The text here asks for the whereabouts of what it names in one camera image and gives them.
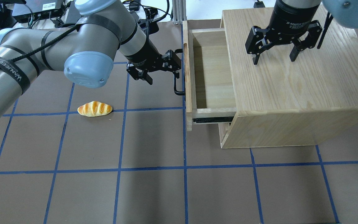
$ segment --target bread roll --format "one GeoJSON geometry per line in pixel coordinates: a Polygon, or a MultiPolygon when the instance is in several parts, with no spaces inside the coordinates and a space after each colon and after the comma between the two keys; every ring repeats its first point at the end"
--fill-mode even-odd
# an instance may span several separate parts
{"type": "Polygon", "coordinates": [[[80,106],[77,111],[82,116],[97,117],[109,114],[112,111],[112,106],[99,101],[92,101],[80,106]]]}

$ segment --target label sticker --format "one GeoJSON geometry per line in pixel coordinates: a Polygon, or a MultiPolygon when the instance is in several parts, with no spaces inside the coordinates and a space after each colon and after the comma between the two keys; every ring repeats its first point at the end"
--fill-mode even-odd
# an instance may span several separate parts
{"type": "Polygon", "coordinates": [[[42,11],[44,10],[49,10],[49,9],[55,9],[56,7],[56,3],[53,2],[53,3],[46,3],[46,4],[43,4],[42,5],[42,11]]]}

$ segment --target black strap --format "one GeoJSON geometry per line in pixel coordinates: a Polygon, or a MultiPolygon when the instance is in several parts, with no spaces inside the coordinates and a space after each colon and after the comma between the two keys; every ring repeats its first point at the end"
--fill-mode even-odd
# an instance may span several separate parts
{"type": "MultiPolygon", "coordinates": [[[[48,36],[53,33],[53,31],[49,31],[48,33],[46,33],[44,35],[44,37],[42,38],[41,40],[41,46],[44,46],[45,45],[45,42],[47,41],[47,38],[48,36]]],[[[41,57],[42,57],[42,61],[44,62],[45,66],[49,69],[49,70],[52,70],[52,71],[55,71],[48,63],[47,61],[47,57],[45,56],[45,49],[42,49],[41,50],[41,57]]]]}
{"type": "Polygon", "coordinates": [[[76,23],[76,25],[81,25],[81,24],[96,24],[110,30],[118,38],[118,41],[120,42],[119,45],[121,45],[122,31],[120,27],[118,27],[118,25],[115,24],[115,22],[109,20],[108,18],[96,14],[91,14],[89,16],[82,17],[76,23]]]}
{"type": "MultiPolygon", "coordinates": [[[[22,54],[22,55],[25,55],[25,54],[26,54],[24,51],[20,50],[19,48],[14,47],[14,46],[11,46],[11,45],[3,44],[3,45],[1,45],[0,47],[6,47],[6,48],[9,48],[9,49],[12,49],[12,50],[14,50],[14,51],[19,52],[19,53],[22,54]]],[[[33,64],[35,70],[37,71],[37,77],[38,77],[38,76],[39,76],[39,73],[40,73],[40,72],[39,72],[39,67],[38,67],[38,65],[36,64],[36,62],[35,62],[31,57],[27,57],[27,59],[31,62],[31,64],[33,64]]]]}
{"type": "Polygon", "coordinates": [[[128,43],[132,39],[132,37],[135,36],[136,31],[138,31],[138,25],[135,26],[135,29],[133,30],[132,34],[125,41],[121,42],[121,45],[128,43]]]}
{"type": "Polygon", "coordinates": [[[29,78],[12,60],[0,57],[0,69],[11,76],[20,85],[22,95],[30,87],[29,78]]]}

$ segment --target wood grain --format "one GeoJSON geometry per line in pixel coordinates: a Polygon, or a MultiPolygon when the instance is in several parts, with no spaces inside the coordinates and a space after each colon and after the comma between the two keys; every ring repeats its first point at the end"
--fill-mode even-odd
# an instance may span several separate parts
{"type": "Polygon", "coordinates": [[[184,55],[184,65],[185,65],[186,129],[187,131],[191,131],[192,124],[193,124],[193,108],[196,108],[193,34],[191,30],[188,30],[187,21],[183,21],[182,27],[183,27],[183,55],[184,55]]]}
{"type": "MultiPolygon", "coordinates": [[[[251,26],[265,28],[272,8],[224,10],[235,100],[239,116],[252,110],[285,110],[358,106],[358,38],[335,21],[320,50],[307,49],[295,62],[292,45],[264,52],[258,65],[246,54],[251,26]]],[[[326,11],[315,19],[324,23],[326,11]]]]}
{"type": "Polygon", "coordinates": [[[235,115],[236,115],[235,107],[193,109],[193,118],[194,119],[234,117],[235,115]]]}
{"type": "Polygon", "coordinates": [[[193,47],[226,47],[226,33],[224,28],[191,30],[193,34],[193,47]]]}
{"type": "Polygon", "coordinates": [[[195,47],[197,108],[236,107],[227,47],[195,47]]]}
{"type": "Polygon", "coordinates": [[[253,112],[238,116],[221,140],[222,148],[317,145],[358,123],[358,110],[253,112]]]}
{"type": "Polygon", "coordinates": [[[221,142],[221,147],[223,147],[222,142],[223,142],[223,139],[226,136],[227,131],[230,128],[230,124],[222,124],[222,123],[220,123],[220,124],[218,124],[218,126],[219,126],[219,138],[220,138],[220,142],[221,142]]]}

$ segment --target metal frame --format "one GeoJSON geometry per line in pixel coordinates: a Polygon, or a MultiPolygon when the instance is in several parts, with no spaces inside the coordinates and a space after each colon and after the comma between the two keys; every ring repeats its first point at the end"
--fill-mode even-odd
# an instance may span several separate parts
{"type": "Polygon", "coordinates": [[[187,20],[186,0],[172,0],[172,17],[173,24],[179,25],[187,20]]]}

